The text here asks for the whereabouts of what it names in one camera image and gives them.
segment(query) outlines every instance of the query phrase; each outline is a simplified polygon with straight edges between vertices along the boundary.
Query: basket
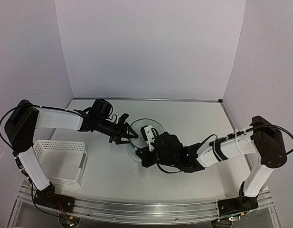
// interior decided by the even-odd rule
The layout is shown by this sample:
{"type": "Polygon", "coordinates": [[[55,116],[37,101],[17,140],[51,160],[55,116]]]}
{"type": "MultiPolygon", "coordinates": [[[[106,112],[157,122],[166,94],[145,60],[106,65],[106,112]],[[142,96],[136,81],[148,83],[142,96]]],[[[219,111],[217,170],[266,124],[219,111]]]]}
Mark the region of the basket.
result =
{"type": "Polygon", "coordinates": [[[53,184],[80,187],[87,159],[85,142],[37,140],[33,147],[53,184]]]}

